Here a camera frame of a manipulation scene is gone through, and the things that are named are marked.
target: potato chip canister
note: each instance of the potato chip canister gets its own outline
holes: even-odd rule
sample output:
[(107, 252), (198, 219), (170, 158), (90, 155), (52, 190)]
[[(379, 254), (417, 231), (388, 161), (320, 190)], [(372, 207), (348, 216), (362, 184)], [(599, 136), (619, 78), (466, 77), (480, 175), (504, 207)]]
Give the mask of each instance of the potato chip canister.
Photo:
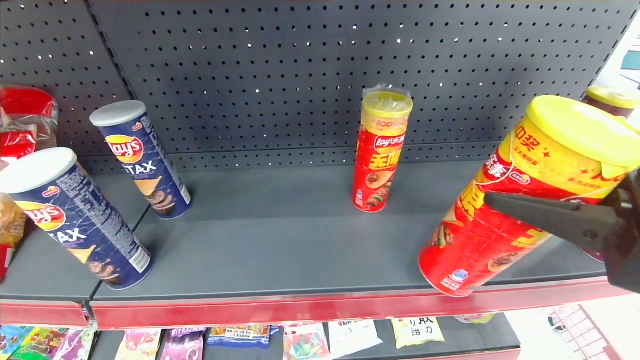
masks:
[(128, 100), (103, 106), (89, 120), (159, 218), (173, 219), (187, 212), (191, 195), (156, 135), (144, 103)]
[(374, 213), (387, 204), (412, 109), (411, 95), (404, 90), (364, 90), (351, 196), (356, 208)]
[(604, 110), (611, 115), (628, 119), (640, 104), (640, 91), (591, 86), (585, 92), (582, 102)]
[(420, 270), (443, 293), (470, 295), (551, 236), (490, 208), (487, 192), (598, 204), (638, 166), (640, 134), (623, 117), (536, 97), (427, 241)]
[(149, 252), (73, 150), (56, 147), (18, 159), (0, 172), (0, 192), (109, 287), (130, 288), (151, 271)]

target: pegboard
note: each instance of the pegboard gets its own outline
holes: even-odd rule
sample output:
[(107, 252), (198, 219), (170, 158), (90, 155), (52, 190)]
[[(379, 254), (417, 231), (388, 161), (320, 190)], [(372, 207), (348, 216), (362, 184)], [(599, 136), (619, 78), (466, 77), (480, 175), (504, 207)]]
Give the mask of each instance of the pegboard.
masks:
[(637, 9), (627, 1), (93, 6), (173, 153), (354, 146), (362, 88), (377, 83), (415, 99), (407, 144), (499, 141), (534, 96), (580, 97)]
[[(468, 161), (487, 158), (499, 143), (447, 143), (438, 145), (405, 145), (403, 163), (425, 161)], [(312, 167), (352, 165), (354, 147), (315, 149), (281, 149), (256, 151), (225, 151), (171, 154), (177, 169), (182, 171), (248, 170), (252, 168)], [(120, 163), (114, 156), (90, 156), (80, 162), (92, 174), (117, 172)]]
[(130, 97), (84, 2), (1, 2), (0, 83), (35, 86), (56, 98), (61, 146), (80, 156), (110, 154), (89, 115)]
[(534, 96), (580, 97), (639, 3), (0, 6), (0, 81), (52, 93), (61, 145), (104, 155), (83, 163), (109, 172), (119, 167), (88, 116), (131, 94), (182, 169), (353, 162), (362, 89), (378, 83), (415, 101), (403, 161), (483, 157), (468, 143), (495, 146)]

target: yellow plastic lid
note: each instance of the yellow plastic lid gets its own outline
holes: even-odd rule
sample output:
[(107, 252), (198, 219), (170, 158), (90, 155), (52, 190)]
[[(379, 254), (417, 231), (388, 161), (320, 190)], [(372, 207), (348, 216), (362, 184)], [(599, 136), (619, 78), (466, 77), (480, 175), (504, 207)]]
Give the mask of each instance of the yellow plastic lid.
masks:
[(531, 101), (527, 116), (558, 143), (605, 165), (628, 172), (640, 166), (640, 132), (625, 118), (560, 96), (542, 95)]
[(413, 101), (411, 97), (397, 92), (375, 91), (364, 96), (362, 108), (371, 115), (395, 119), (409, 116)]
[(591, 86), (587, 95), (605, 104), (623, 109), (635, 109), (640, 104), (640, 92), (633, 90), (616, 90), (605, 86)]

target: red and yellow chip canister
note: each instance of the red and yellow chip canister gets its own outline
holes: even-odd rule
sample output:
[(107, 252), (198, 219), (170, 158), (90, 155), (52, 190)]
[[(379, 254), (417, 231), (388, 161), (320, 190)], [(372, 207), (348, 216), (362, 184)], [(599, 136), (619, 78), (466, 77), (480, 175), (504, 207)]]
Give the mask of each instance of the red and yellow chip canister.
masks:
[(598, 204), (640, 166), (640, 133), (624, 118), (543, 95), (462, 191), (419, 256), (431, 285), (470, 295), (551, 237), (484, 203), (489, 192)]
[(640, 91), (620, 90), (607, 86), (591, 86), (585, 92), (582, 102), (604, 110), (611, 115), (628, 119), (640, 104)]
[(374, 213), (387, 204), (412, 109), (411, 95), (401, 89), (365, 90), (351, 196), (356, 208)]

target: white plastic lid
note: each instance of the white plastic lid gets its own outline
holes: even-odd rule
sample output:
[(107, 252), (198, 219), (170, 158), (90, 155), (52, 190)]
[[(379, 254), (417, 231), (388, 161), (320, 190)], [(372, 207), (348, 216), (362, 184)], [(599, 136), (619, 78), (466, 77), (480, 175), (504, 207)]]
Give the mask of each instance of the white plastic lid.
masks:
[(103, 106), (89, 116), (89, 121), (97, 127), (124, 124), (147, 112), (144, 102), (137, 100), (120, 101)]
[(73, 150), (53, 147), (36, 151), (0, 172), (0, 193), (23, 193), (39, 188), (64, 174), (77, 161)]

